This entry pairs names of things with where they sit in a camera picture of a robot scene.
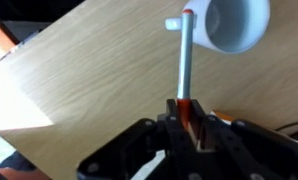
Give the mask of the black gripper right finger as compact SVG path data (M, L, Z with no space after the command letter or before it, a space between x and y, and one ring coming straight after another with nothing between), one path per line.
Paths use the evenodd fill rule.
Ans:
M191 101L190 117L199 148L228 157L222 165L247 178L298 180L298 140L242 119L226 124L206 115L197 100Z

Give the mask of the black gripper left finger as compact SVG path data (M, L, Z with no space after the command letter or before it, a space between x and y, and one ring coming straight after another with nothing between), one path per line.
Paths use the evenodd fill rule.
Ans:
M77 180L130 180L163 149L165 122L143 118L83 159Z

